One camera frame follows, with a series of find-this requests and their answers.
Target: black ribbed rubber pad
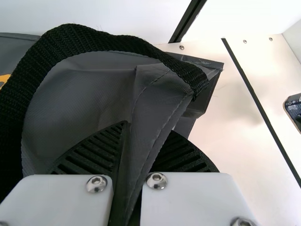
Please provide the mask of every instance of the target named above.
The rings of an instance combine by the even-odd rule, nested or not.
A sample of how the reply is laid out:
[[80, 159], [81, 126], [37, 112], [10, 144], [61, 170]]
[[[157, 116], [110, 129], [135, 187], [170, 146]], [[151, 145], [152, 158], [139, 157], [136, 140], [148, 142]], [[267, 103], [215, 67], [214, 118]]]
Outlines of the black ribbed rubber pad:
[[151, 172], [219, 172], [219, 170], [201, 150], [172, 130]]
[[82, 140], [55, 161], [49, 174], [104, 174], [115, 185], [126, 126], [122, 121]]

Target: white surface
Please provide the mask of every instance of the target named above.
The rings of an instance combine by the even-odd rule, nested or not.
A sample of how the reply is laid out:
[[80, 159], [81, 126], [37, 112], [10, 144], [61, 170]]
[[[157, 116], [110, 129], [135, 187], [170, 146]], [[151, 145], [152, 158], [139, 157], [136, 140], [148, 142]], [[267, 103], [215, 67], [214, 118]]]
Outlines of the white surface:
[[283, 36], [301, 63], [301, 20], [283, 32]]
[[[220, 172], [233, 176], [261, 225], [301, 225], [301, 189], [222, 41], [211, 38], [181, 44], [185, 50], [180, 50], [176, 43], [157, 47], [225, 63], [207, 112], [196, 121], [189, 140], [216, 164]], [[254, 70], [260, 63], [260, 54], [253, 57], [256, 60], [256, 64], [252, 64]]]
[[300, 18], [300, 0], [208, 0], [182, 41], [282, 33]]
[[11, 0], [0, 2], [0, 32], [42, 35], [65, 23], [167, 43], [190, 0]]
[[34, 175], [21, 180], [0, 204], [0, 221], [9, 226], [107, 226], [113, 199], [107, 187], [89, 193], [93, 175]]
[[143, 185], [141, 226], [229, 226], [234, 218], [256, 222], [230, 175], [164, 173], [163, 190]]
[[[242, 42], [242, 38], [247, 40], [247, 44]], [[283, 109], [283, 102], [288, 96], [301, 93], [301, 64], [281, 34], [227, 38], [227, 41], [301, 175], [301, 149], [298, 142], [301, 134]]]

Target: yellow object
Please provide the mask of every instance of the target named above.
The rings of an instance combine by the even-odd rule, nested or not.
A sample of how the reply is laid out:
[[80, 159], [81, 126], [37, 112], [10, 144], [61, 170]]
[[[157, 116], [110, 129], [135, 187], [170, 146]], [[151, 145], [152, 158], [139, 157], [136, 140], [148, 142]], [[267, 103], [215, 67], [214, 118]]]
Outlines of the yellow object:
[[4, 84], [8, 81], [11, 74], [0, 75], [0, 89], [4, 86]]

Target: gray fabric pouch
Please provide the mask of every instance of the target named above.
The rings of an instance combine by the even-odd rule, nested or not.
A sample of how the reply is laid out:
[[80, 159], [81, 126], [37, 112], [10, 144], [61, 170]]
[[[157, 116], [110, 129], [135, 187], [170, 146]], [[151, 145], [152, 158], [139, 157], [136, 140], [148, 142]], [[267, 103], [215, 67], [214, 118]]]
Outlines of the gray fabric pouch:
[[[11, 74], [38, 39], [0, 34], [0, 76]], [[196, 66], [213, 79], [222, 64], [211, 63], [215, 66]], [[159, 59], [124, 51], [68, 57], [47, 73], [26, 110], [21, 141], [23, 176], [45, 174], [75, 144], [125, 120], [130, 128], [115, 188], [118, 199], [112, 204], [111, 215], [116, 217], [110, 225], [127, 225], [158, 152], [193, 97], [191, 86]]]

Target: metal screw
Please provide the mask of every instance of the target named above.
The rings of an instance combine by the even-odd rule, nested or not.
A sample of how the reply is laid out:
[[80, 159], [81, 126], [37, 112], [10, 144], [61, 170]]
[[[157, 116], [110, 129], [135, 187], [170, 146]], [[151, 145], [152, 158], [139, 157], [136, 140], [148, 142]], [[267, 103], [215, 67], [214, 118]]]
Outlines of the metal screw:
[[234, 219], [231, 226], [257, 226], [253, 221], [245, 218], [236, 218]]
[[8, 223], [5, 223], [3, 221], [0, 221], [0, 226], [8, 226]]
[[107, 184], [108, 181], [103, 176], [94, 176], [88, 180], [86, 188], [88, 192], [97, 193], [102, 192]]
[[146, 178], [146, 184], [152, 189], [161, 190], [167, 186], [167, 178], [162, 173], [151, 173]]

